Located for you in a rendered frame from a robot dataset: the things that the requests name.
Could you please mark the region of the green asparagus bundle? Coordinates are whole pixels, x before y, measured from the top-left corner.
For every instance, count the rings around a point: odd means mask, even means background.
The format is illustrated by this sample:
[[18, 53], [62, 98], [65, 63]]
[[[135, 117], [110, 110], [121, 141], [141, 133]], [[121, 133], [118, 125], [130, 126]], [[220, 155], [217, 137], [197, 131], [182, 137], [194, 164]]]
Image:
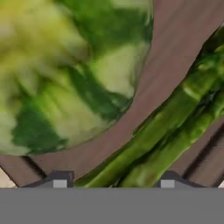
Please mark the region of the green asparagus bundle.
[[151, 187], [224, 115], [224, 23], [203, 44], [186, 77], [131, 139], [76, 187]]

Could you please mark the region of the brown wooden tray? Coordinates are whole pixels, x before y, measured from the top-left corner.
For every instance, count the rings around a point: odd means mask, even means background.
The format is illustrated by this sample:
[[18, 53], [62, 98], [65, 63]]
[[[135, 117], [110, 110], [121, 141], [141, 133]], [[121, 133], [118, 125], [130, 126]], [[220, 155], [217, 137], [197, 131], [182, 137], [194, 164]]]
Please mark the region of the brown wooden tray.
[[[137, 93], [138, 87], [140, 85], [145, 84], [148, 80], [147, 75], [146, 75], [146, 67], [149, 62], [159, 63], [160, 60], [167, 54], [168, 49], [172, 46], [183, 47], [183, 46], [188, 46], [192, 42], [198, 42], [199, 50], [196, 53], [194, 59], [192, 60], [192, 64], [193, 64], [193, 62], [195, 61], [197, 55], [199, 54], [199, 52], [203, 46], [203, 44], [217, 30], [217, 28], [219, 28], [221, 26], [222, 23], [224, 23], [224, 21], [220, 21], [216, 28], [209, 29], [206, 25], [200, 23], [198, 15], [196, 13], [196, 10], [193, 7], [188, 7], [183, 10], [175, 10], [173, 12], [172, 16], [167, 20], [163, 20], [161, 17], [156, 16], [154, 13], [154, 28], [153, 28], [153, 33], [152, 33], [151, 46], [150, 46], [150, 50], [148, 52], [148, 56], [145, 61], [145, 64], [142, 68], [142, 72], [140, 73], [140, 76], [139, 76], [139, 80], [138, 80], [138, 83], [136, 86], [136, 92], [134, 94], [133, 101], [135, 99], [135, 95]], [[31, 157], [35, 157], [35, 156], [50, 155], [50, 154], [54, 154], [54, 153], [61, 153], [64, 151], [77, 149], [80, 146], [82, 146], [83, 144], [87, 144], [91, 140], [98, 138], [104, 132], [111, 129], [115, 124], [117, 124], [126, 115], [128, 110], [130, 109], [132, 103], [129, 105], [129, 108], [127, 109], [127, 111], [119, 118], [119, 120], [116, 123], [111, 125], [108, 129], [106, 129], [99, 135], [86, 141], [85, 143], [79, 144], [72, 148], [60, 150], [60, 151], [48, 152], [48, 153], [36, 154], [36, 155], [12, 156], [12, 155], [4, 155], [4, 154], [0, 153], [0, 158], [6, 158], [6, 157], [9, 157], [9, 158], [31, 158]]]

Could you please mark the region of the green striped zucchini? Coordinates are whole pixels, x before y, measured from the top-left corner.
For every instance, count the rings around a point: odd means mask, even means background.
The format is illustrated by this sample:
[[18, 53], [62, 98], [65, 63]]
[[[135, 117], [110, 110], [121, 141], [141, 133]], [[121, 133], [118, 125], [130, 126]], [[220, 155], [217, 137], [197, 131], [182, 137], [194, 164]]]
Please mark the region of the green striped zucchini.
[[153, 0], [0, 0], [0, 153], [61, 151], [127, 111]]

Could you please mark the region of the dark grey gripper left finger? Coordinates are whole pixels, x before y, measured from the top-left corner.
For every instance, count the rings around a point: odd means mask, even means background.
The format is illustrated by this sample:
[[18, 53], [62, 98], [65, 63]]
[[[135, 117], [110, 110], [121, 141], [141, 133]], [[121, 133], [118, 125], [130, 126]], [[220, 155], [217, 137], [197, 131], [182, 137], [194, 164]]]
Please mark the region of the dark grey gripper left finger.
[[72, 171], [53, 171], [46, 178], [24, 185], [24, 188], [51, 187], [69, 188], [73, 186], [74, 173]]

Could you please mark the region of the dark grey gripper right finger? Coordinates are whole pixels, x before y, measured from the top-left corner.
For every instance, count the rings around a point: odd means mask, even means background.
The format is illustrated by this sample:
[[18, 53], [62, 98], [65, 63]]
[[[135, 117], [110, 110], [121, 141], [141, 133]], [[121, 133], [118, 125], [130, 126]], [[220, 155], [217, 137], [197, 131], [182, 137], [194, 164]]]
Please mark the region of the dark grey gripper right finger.
[[166, 171], [154, 186], [158, 188], [178, 188], [181, 186], [204, 188], [203, 185], [180, 177], [175, 171]]

